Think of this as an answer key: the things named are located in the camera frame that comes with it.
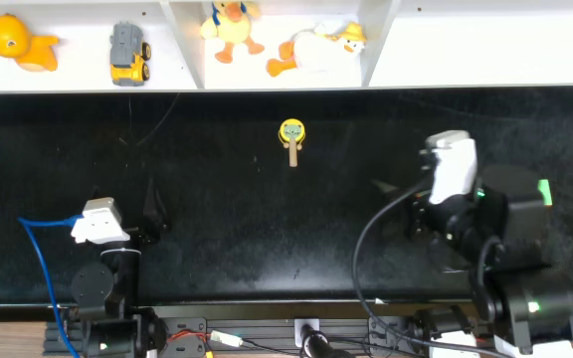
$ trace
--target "blue cable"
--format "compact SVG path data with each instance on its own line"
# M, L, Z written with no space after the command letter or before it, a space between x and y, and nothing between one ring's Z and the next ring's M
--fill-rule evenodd
M64 323L61 321L61 317L59 315L59 308L57 307L57 299L55 297L55 289L52 287L52 279L50 278L50 273L48 272L48 267L46 266L46 261L44 260L44 255L41 253L41 249L39 249L39 244L37 244L37 239L35 239L35 235L32 233L33 227L37 228L48 228L48 227L72 227L75 225L77 219L81 218L82 216L74 216L66 220L61 221L54 221L54 222L35 222L26 220L23 218L18 218L21 225L23 225L24 229L26 229L26 233L28 233L28 237L32 242L32 246L35 247L35 251L37 252L37 257L39 258L39 263L41 264L41 268L44 271L44 277L46 278L46 285L48 286L48 294L50 295L50 302L52 303L52 308L55 313L55 320L57 321L57 327L59 328L59 334L61 334L61 339L68 347L68 350L75 358L79 358L79 353L73 347L68 335L66 334L66 329L64 328Z

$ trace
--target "yellow plush duck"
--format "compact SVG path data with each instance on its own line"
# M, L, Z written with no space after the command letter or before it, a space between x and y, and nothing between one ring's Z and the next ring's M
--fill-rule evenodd
M292 41L280 45L280 60L271 59L267 72L272 77L292 69L323 72L348 66L364 49L366 38L362 27L350 23L341 34L330 36L323 27L297 33Z
M241 1L213 2L212 9L212 17L205 21L200 34L205 39L218 37L225 42L225 50L216 54L218 61L231 64L234 61L234 46L237 44L245 43L252 55L265 50L263 45L256 44L250 36L251 21L248 14L255 18L260 16L260 9L256 4Z
M57 45L56 36L34 36L14 15L0 16L0 56L15 59L26 71L54 71L57 59L51 46Z

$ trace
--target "wooden handle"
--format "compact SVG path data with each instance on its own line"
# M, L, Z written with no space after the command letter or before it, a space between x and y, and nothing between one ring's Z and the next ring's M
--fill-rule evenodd
M295 142L295 138L288 140L288 165L297 166L297 142Z

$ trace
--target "metal bracket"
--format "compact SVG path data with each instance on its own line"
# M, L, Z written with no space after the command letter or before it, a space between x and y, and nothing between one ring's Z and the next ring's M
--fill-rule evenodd
M390 327L397 329L398 331L404 332L408 328L409 318L401 316L380 316L380 318L386 322ZM397 339L397 337L386 332L384 327L380 327L377 322L372 318L368 319L368 341L371 344L397 348L401 351L408 353L415 353L413 347L411 347L407 341ZM390 351L370 348L370 353L374 356L387 357L391 354Z
M302 328L309 325L313 330L319 330L319 319L318 318L296 318L293 321L295 328L295 346L297 348L302 347Z
M162 318L167 325L168 337L183 329L207 333L205 318ZM167 343L159 358L201 358L205 355L205 343L198 336L183 337Z

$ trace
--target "green light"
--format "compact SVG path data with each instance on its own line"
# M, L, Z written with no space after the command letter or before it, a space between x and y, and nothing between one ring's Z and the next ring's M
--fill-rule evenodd
M543 203L545 203L545 206L552 206L552 192L549 189L549 181L547 179L538 181L538 191L543 194Z
M527 308L530 313L536 313L541 310L541 306L537 302L527 302Z

